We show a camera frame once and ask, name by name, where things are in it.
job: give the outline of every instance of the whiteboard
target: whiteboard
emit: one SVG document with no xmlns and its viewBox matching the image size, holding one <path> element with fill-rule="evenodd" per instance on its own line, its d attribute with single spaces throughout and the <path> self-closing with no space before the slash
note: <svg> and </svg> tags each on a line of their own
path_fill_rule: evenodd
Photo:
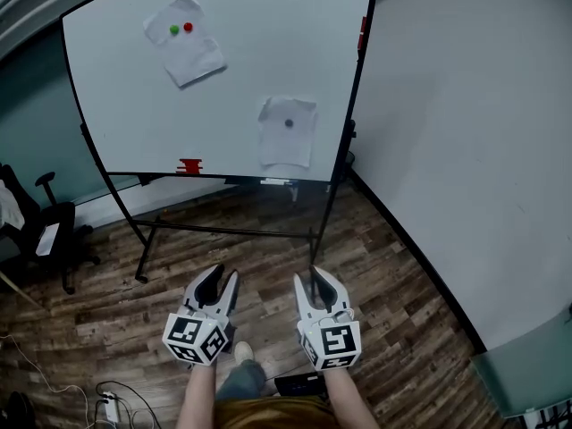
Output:
<svg viewBox="0 0 572 429">
<path fill-rule="evenodd" d="M 358 67 L 370 0 L 197 0 L 228 67 L 178 88 L 143 31 L 173 0 L 93 0 L 63 16 L 72 84 L 91 138 L 113 172 L 328 181 Z M 310 167 L 258 160 L 265 100 L 317 102 Z"/>
</svg>

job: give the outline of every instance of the shoe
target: shoe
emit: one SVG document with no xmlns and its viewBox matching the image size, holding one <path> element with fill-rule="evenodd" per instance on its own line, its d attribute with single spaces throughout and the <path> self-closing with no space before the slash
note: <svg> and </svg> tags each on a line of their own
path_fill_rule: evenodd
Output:
<svg viewBox="0 0 572 429">
<path fill-rule="evenodd" d="M 254 360 L 254 351 L 245 341 L 239 341 L 234 346 L 234 360 L 236 361 L 236 365 L 239 366 L 248 359 L 251 361 Z"/>
</svg>

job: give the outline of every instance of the person's left arm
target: person's left arm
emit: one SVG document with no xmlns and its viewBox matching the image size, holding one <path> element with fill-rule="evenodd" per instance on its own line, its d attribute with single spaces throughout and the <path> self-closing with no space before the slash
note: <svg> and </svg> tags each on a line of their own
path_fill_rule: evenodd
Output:
<svg viewBox="0 0 572 429">
<path fill-rule="evenodd" d="M 216 362 L 193 367 L 176 429 L 215 428 L 215 377 Z"/>
</svg>

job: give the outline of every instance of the white baseboard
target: white baseboard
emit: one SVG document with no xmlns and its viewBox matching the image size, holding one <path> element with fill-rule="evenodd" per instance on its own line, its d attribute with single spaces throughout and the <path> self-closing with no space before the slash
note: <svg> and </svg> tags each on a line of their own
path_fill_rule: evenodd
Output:
<svg viewBox="0 0 572 429">
<path fill-rule="evenodd" d="M 133 186 L 119 192 L 132 216 L 175 205 L 231 188 L 222 179 L 167 177 L 151 181 L 147 186 Z M 76 206 L 75 227 L 88 224 L 100 227 L 125 219 L 111 194 Z"/>
</svg>

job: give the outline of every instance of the jeans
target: jeans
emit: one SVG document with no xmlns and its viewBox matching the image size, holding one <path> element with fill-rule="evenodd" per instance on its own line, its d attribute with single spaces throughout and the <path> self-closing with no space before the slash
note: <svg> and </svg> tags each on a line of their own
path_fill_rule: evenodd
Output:
<svg viewBox="0 0 572 429">
<path fill-rule="evenodd" d="M 265 371 L 260 364 L 247 359 L 232 369 L 223 386 L 216 393 L 215 400 L 257 399 L 260 397 L 260 390 L 265 385 L 265 381 Z"/>
</svg>

